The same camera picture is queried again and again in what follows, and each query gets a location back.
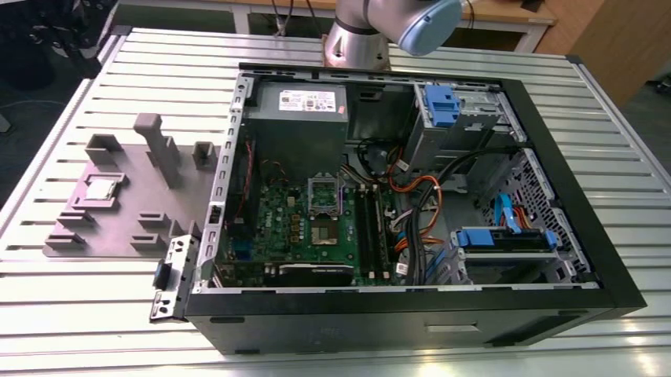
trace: floor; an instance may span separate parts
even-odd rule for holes
[[[116,14],[118,24],[141,27],[162,27],[182,30],[233,32],[232,18],[225,13],[125,6]],[[328,20],[320,20],[318,28],[328,30]],[[254,34],[269,35],[272,18],[252,15],[250,28]],[[316,28],[306,18],[293,17],[288,33],[292,36],[316,37]],[[0,206],[4,204],[22,171],[32,161],[65,103],[76,90],[78,78],[65,58],[49,53],[56,69],[56,79],[44,89],[21,91],[0,80],[0,115],[12,128],[0,133]],[[671,171],[671,96],[655,93],[644,86],[632,101],[624,106],[624,116],[636,129],[645,144],[657,156],[663,167]]]

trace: blue plastic tab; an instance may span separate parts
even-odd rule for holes
[[[468,243],[473,246],[493,246],[492,232],[489,229],[462,230],[468,237]]]
[[[508,194],[498,194],[493,202],[493,224],[496,225],[500,225],[501,212],[502,216],[505,216],[506,227],[513,233],[521,233],[521,229],[514,221],[514,215],[512,214],[512,201]]]
[[[468,246],[468,236],[464,231],[457,232],[457,242],[460,247]]]
[[[460,114],[458,98],[449,86],[426,85],[424,87],[428,112],[433,127],[449,128],[457,122]]]
[[[549,249],[554,250],[556,248],[556,234],[550,230],[545,230],[545,238],[546,238],[546,243],[549,244]]]

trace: motherboard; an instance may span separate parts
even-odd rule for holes
[[[298,285],[389,285],[393,245],[384,212],[392,199],[377,186],[356,187],[328,174],[304,185],[265,184],[254,234],[230,237],[224,245],[220,284],[265,287],[296,279]]]

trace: metal bracket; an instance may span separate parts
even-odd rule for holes
[[[188,290],[198,256],[200,242],[192,235],[169,241],[168,254],[161,259],[154,273],[157,289],[150,307],[149,322],[186,322],[184,309]]]

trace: sticker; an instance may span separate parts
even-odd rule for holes
[[[396,162],[396,166],[401,171],[408,171],[409,165],[401,159]]]
[[[398,275],[408,275],[408,265],[404,263],[396,263],[396,273]]]
[[[336,92],[282,90],[280,110],[285,112],[336,112]]]

